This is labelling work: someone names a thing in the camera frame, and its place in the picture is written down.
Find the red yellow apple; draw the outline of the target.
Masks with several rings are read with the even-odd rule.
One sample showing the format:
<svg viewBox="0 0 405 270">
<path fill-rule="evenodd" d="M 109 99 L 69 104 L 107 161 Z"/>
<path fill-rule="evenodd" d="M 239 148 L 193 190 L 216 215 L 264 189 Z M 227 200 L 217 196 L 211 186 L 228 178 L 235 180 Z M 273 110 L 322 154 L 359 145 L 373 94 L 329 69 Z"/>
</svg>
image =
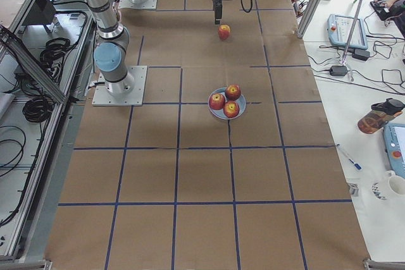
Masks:
<svg viewBox="0 0 405 270">
<path fill-rule="evenodd" d="M 223 24 L 218 27 L 218 37 L 225 41 L 230 37 L 231 29 L 229 25 Z"/>
</svg>

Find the red apple on plate rear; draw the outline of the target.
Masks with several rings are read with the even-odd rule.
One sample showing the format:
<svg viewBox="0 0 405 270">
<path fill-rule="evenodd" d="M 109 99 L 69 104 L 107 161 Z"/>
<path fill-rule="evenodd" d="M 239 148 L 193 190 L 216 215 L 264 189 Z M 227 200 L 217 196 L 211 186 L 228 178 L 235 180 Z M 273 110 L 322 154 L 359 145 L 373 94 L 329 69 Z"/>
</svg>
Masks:
<svg viewBox="0 0 405 270">
<path fill-rule="evenodd" d="M 237 84 L 231 84 L 225 89 L 225 97 L 228 100 L 236 101 L 241 94 L 241 89 Z"/>
</svg>

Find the red apple on plate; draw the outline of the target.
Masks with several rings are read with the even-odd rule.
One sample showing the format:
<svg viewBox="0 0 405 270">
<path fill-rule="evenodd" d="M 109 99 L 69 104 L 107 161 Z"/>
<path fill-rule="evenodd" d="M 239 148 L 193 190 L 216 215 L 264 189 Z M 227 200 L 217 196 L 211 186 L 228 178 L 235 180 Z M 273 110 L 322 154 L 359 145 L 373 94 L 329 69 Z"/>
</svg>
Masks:
<svg viewBox="0 0 405 270">
<path fill-rule="evenodd" d="M 216 111 L 223 109 L 225 103 L 225 96 L 221 93 L 211 94 L 208 101 L 209 108 Z"/>
<path fill-rule="evenodd" d="M 225 89 L 225 97 L 228 100 L 236 101 L 241 94 L 241 89 L 237 84 L 231 84 Z"/>
<path fill-rule="evenodd" d="M 236 101 L 228 101 L 225 103 L 223 107 L 223 114 L 227 118 L 235 118 L 239 115 L 240 113 L 240 107 Z"/>
</svg>

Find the red apple on plate outer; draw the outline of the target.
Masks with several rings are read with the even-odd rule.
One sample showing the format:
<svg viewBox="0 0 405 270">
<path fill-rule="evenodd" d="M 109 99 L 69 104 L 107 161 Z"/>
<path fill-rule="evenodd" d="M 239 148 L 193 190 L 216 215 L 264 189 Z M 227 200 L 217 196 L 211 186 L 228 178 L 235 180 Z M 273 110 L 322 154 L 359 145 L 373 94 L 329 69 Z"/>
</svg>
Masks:
<svg viewBox="0 0 405 270">
<path fill-rule="evenodd" d="M 209 108 L 216 111 L 223 109 L 225 103 L 225 96 L 221 93 L 211 94 L 208 101 Z"/>
</svg>

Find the red apple on plate front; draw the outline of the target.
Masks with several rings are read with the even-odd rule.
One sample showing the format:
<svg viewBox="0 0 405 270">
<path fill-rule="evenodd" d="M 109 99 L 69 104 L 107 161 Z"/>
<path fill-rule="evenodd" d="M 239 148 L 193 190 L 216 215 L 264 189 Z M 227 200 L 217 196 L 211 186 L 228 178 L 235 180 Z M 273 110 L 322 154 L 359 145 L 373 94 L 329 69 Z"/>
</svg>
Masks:
<svg viewBox="0 0 405 270">
<path fill-rule="evenodd" d="M 228 101 L 225 103 L 223 107 L 223 114 L 227 118 L 235 118 L 239 115 L 240 113 L 240 107 L 236 101 Z"/>
</svg>

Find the light blue plate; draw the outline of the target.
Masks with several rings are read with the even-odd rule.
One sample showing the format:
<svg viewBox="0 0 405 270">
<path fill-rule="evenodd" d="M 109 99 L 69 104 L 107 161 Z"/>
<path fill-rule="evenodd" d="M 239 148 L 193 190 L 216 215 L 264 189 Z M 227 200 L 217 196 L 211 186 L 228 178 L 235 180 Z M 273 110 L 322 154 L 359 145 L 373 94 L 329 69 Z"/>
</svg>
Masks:
<svg viewBox="0 0 405 270">
<path fill-rule="evenodd" d="M 223 94 L 223 95 L 225 96 L 225 89 L 226 89 L 226 87 L 218 88 L 218 89 L 214 90 L 211 94 L 214 94 L 214 93 L 221 93 L 221 94 Z M 239 116 L 241 116 L 241 115 L 243 114 L 243 112 L 244 112 L 245 109 L 246 109 L 246 99 L 245 99 L 245 97 L 243 96 L 243 94 L 241 94 L 241 96 L 236 100 L 236 102 L 238 103 L 238 105 L 239 105 L 239 107 L 240 107 L 240 113 L 239 113 L 239 115 L 238 115 L 237 117 L 235 117 L 235 118 L 238 118 Z M 209 111 L 210 111 L 215 117 L 217 117 L 217 118 L 220 118 L 220 119 L 223 119 L 223 120 L 232 120 L 232 119 L 235 119 L 235 118 L 232 118 L 232 119 L 227 118 L 227 117 L 223 114 L 223 109 L 218 110 L 218 111 L 212 110 L 212 109 L 209 108 L 209 105 L 208 105 L 208 109 L 209 109 Z"/>
</svg>

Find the blue teach pendant far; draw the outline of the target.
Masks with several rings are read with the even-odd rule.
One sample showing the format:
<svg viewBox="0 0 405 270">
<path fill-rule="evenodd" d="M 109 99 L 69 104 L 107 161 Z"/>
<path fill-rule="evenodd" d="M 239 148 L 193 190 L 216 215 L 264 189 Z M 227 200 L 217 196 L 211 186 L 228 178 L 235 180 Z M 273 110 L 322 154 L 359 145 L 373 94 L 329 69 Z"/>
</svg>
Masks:
<svg viewBox="0 0 405 270">
<path fill-rule="evenodd" d="M 327 32 L 328 38 L 333 46 L 345 47 L 347 35 L 350 31 L 350 27 L 353 21 L 351 16 L 343 16 L 331 14 L 327 20 Z M 366 38 L 365 24 L 362 18 L 358 18 L 352 39 L 350 42 L 350 48 L 367 50 L 368 41 Z"/>
</svg>

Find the blue teach pendant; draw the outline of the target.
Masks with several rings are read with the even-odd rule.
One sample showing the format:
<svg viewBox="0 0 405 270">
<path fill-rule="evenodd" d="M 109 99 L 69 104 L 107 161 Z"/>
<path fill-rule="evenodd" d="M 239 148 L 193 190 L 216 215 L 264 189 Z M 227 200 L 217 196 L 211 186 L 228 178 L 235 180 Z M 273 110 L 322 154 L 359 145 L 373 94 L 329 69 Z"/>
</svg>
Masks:
<svg viewBox="0 0 405 270">
<path fill-rule="evenodd" d="M 404 178 L 404 124 L 385 125 L 383 139 L 390 167 L 397 176 Z"/>
<path fill-rule="evenodd" d="M 351 16 L 343 16 L 331 14 L 327 20 L 327 32 L 328 38 L 333 46 L 345 47 L 347 35 L 350 31 L 350 27 L 353 21 Z M 366 38 L 365 24 L 362 18 L 358 18 L 352 39 L 350 42 L 350 48 L 367 50 L 368 41 Z"/>
</svg>

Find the black power adapter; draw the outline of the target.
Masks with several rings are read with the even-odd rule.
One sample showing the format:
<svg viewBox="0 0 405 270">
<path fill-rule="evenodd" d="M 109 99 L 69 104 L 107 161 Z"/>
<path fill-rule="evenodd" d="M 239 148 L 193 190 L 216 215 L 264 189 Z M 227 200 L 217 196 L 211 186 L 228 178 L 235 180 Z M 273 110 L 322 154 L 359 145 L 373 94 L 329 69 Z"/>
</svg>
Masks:
<svg viewBox="0 0 405 270">
<path fill-rule="evenodd" d="M 329 69 L 329 74 L 333 77 L 344 77 L 348 73 L 348 69 L 343 65 L 332 65 Z"/>
</svg>

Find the grabber stick green tip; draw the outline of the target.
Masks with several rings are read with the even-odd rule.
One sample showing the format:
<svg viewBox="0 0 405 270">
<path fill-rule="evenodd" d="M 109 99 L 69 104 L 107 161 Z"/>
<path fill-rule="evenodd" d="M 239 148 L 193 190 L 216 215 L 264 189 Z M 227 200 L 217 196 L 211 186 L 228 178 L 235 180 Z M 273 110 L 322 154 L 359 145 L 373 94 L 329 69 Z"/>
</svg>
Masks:
<svg viewBox="0 0 405 270">
<path fill-rule="evenodd" d="M 353 33 L 354 33 L 354 29 L 355 29 L 355 27 L 356 27 L 356 23 L 357 23 L 357 20 L 358 20 L 358 15 L 359 15 L 359 12 L 360 12 L 360 9 L 361 9 L 363 0 L 354 0 L 353 4 L 355 4 L 356 2 L 358 2 L 357 8 L 356 8 L 356 12 L 355 12 L 354 17 L 353 17 L 353 21 L 352 21 L 352 24 L 351 24 L 351 27 L 350 27 L 350 31 L 349 31 L 349 33 L 348 33 L 348 35 L 347 35 L 346 46 L 345 46 L 345 48 L 344 48 L 343 55 L 342 55 L 342 57 L 341 57 L 341 59 L 340 59 L 340 61 L 339 61 L 339 64 L 340 64 L 341 66 L 345 66 L 345 65 L 346 65 L 347 53 L 348 53 L 348 50 L 349 50 L 349 46 L 350 46 L 350 42 L 351 42 L 351 39 L 352 39 L 352 35 L 353 35 Z"/>
</svg>

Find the brown water bottle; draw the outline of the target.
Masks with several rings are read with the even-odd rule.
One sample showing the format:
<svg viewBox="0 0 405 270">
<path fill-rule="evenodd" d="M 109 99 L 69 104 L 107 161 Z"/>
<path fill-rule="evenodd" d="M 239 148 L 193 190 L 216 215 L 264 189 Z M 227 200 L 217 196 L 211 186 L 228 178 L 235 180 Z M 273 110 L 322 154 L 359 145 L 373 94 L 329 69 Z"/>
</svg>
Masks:
<svg viewBox="0 0 405 270">
<path fill-rule="evenodd" d="M 371 105 L 371 111 L 358 121 L 358 128 L 365 134 L 373 134 L 388 122 L 402 114 L 404 103 L 387 98 L 384 102 Z"/>
</svg>

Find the white blue pen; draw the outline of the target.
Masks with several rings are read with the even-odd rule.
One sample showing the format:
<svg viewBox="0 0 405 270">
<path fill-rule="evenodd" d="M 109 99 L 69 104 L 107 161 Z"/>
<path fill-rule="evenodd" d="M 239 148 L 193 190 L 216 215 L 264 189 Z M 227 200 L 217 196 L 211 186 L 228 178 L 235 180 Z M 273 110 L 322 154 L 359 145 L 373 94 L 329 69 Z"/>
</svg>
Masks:
<svg viewBox="0 0 405 270">
<path fill-rule="evenodd" d="M 356 162 L 349 154 L 348 152 L 341 146 L 340 144 L 336 145 L 336 148 L 346 157 L 346 159 L 358 170 L 362 170 L 361 165 Z"/>
</svg>

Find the blue teach pendant near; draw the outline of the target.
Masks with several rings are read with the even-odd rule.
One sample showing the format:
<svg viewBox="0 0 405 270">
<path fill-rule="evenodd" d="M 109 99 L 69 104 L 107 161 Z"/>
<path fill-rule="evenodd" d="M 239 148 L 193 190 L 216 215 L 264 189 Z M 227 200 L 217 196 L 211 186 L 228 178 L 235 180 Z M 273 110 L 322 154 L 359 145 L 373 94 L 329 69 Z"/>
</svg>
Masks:
<svg viewBox="0 0 405 270">
<path fill-rule="evenodd" d="M 404 178 L 404 124 L 385 125 L 383 139 L 390 167 L 397 176 Z"/>
</svg>

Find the white mug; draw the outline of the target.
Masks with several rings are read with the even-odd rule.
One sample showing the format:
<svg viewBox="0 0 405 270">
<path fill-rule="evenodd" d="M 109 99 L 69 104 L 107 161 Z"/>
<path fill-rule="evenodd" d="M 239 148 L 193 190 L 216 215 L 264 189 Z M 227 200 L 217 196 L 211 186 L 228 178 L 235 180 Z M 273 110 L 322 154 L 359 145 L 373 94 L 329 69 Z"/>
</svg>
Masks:
<svg viewBox="0 0 405 270">
<path fill-rule="evenodd" d="M 392 170 L 386 171 L 381 180 L 371 186 L 374 196 L 380 200 L 404 198 L 404 178 Z"/>
</svg>

